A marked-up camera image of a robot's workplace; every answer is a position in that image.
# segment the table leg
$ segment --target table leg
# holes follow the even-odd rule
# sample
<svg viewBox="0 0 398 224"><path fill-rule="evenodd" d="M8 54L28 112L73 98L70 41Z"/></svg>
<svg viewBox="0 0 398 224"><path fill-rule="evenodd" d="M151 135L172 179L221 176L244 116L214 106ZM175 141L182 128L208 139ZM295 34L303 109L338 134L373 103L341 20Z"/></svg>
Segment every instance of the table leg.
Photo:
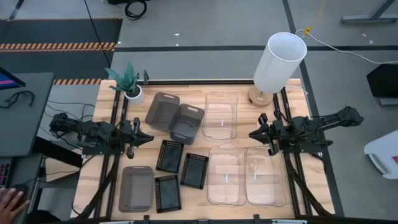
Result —
<svg viewBox="0 0 398 224"><path fill-rule="evenodd" d="M63 147L60 147L40 137L36 137L33 151L39 152L47 157L56 159L58 161L78 168L81 168L81 164L83 162L80 154L77 154L68 149L64 149Z"/></svg>
<svg viewBox="0 0 398 224"><path fill-rule="evenodd" d="M386 0L381 6L370 15L357 15L357 16L343 16L340 20L342 24L347 23L375 23L375 22L395 22L398 20L398 14L385 14L383 13L394 3L396 0Z"/></svg>

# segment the white plant pot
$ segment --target white plant pot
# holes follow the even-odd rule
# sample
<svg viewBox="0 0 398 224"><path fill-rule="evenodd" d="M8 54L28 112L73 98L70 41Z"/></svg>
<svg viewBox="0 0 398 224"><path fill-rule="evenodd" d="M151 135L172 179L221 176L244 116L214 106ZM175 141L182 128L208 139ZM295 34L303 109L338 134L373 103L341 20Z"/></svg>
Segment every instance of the white plant pot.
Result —
<svg viewBox="0 0 398 224"><path fill-rule="evenodd" d="M130 104L138 105L144 102L144 91L142 90L141 86L137 85L139 88L139 94L135 97L127 96L126 92L124 92L124 96L129 100Z"/></svg>

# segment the yellow cable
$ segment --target yellow cable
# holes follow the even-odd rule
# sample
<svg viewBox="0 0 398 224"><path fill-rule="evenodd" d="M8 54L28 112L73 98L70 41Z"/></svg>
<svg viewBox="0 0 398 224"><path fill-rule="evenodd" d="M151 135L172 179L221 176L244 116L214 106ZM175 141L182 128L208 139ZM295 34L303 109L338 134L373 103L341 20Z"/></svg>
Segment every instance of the yellow cable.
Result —
<svg viewBox="0 0 398 224"><path fill-rule="evenodd" d="M326 1L327 0L323 0L321 8L318 10L318 16L316 18L314 18L314 20L312 21L312 25L310 25L309 27L304 29L304 35L307 36L310 33L310 31L315 27L317 22L320 20L320 17L322 16L323 8L325 7Z"/></svg>

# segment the concrete floor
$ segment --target concrete floor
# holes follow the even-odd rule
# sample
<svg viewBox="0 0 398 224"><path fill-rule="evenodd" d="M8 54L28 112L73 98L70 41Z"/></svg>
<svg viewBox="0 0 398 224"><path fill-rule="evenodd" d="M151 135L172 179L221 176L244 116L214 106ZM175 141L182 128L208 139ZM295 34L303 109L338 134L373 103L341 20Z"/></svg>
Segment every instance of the concrete floor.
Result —
<svg viewBox="0 0 398 224"><path fill-rule="evenodd" d="M123 5L110 6L101 0L87 2L93 17L124 17ZM321 0L288 2L297 29L312 24L322 4ZM343 26L339 23L341 16L368 14L380 2L328 1L312 34L336 46L398 45L397 24ZM15 4L15 0L3 0L0 18L8 18ZM398 2L388 12L398 13ZM88 15L81 0L25 0L16 18L82 17L87 18ZM119 47L265 45L273 33L289 30L282 1L152 0L148 2L147 14L142 19L123 20ZM309 46L319 45L309 38L305 41ZM398 60L398 52L393 50L357 53L378 61ZM260 50L116 52L112 68L121 72L130 60L137 71L146 69L150 77L156 79L251 78L260 56ZM366 81L366 75L377 65L352 55L329 51L309 52L305 63L320 114L334 113L350 105L365 118L357 128L337 128L326 132L327 138L334 142L329 152L344 215L398 220L398 180L384 179L363 154L366 143L398 129L398 109L381 108L371 96ZM302 77L299 69L294 77ZM97 86L56 86L50 99L95 103L97 92ZM76 115L81 113L79 106L57 105L56 108ZM48 120L44 119L42 126L46 125ZM54 203L59 198L51 197L52 194L64 198L65 203ZM74 191L70 189L44 192L40 207L67 219L73 195Z"/></svg>

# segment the wooden tabletop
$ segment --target wooden tabletop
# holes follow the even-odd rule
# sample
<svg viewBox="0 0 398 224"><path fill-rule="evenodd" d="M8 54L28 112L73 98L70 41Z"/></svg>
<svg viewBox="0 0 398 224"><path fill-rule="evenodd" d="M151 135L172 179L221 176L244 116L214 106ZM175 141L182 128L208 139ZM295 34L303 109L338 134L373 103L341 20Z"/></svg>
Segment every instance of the wooden tabletop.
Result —
<svg viewBox="0 0 398 224"><path fill-rule="evenodd" d="M94 121L110 121L115 94L114 90L109 88L110 85L115 85L115 82L112 80L101 82L94 112ZM265 108L256 108L251 105L247 99L247 93L250 87L252 87L252 85L167 85L142 87L145 94L145 102L138 106L129 105L126 119L133 120L135 117L138 117L141 120L142 131L146 134L155 136L155 139L152 142L144 144L136 149L134 159L128 159L125 154L123 154L121 157L118 178L116 181L112 220L142 220L144 215L150 215L151 220L252 219L254 214L260 214L260 218L293 218L294 213L290 198L289 186L287 183L287 174L284 160L281 159L281 155L278 155L279 158L274 158L276 161L280 162L277 162L276 166L274 165L274 169L279 169L282 171L281 179L285 198L285 205L283 207L252 205L247 200L242 206L213 205L208 201L207 198L208 177L206 177L205 187L203 190L193 189L182 185L180 186L182 209L179 211L157 213L155 206L155 194L152 196L152 206L147 212L121 213L118 208L119 193L121 188L121 175L125 167L150 166L154 171L155 177L170 175L168 172L155 170L161 142L163 139L170 139L170 136L168 133L155 130L145 123L145 117L149 106L152 103L154 95L158 91L171 95L177 95L180 97L180 103L186 103L203 109L205 109L206 94L209 92L215 91L229 93L238 97L236 137L226 142L209 141L209 139L203 135L201 126L197 132L194 143L192 145L185 145L182 156L182 160L184 160L185 154L187 152L208 156L209 150L213 146L229 145L244 149L251 147L263 147L264 152L266 151L267 146L263 146L261 143L248 138L248 133L259 127L257 119L261 113L266 113L268 115L269 121L275 119L273 115L274 106L272 103ZM309 115L307 103L305 101L305 94L299 79L289 80L287 85L287 96L289 99L292 116ZM280 105L282 106L282 97L280 96L279 99ZM116 122L118 122L120 119L121 107L122 103L119 104L118 119ZM78 212L84 209L94 193L97 191L102 161L103 156L96 156L94 159L89 161L80 172L80 178L74 202L75 210ZM109 162L109 168L112 164L112 161L113 159L111 159ZM308 154L302 154L302 164L308 188L329 212L334 213L322 162ZM298 189L300 209L302 213L305 213L304 206L302 204L302 194L297 186L296 189ZM108 190L104 193L101 215L105 214L106 203L108 200Z"/></svg>

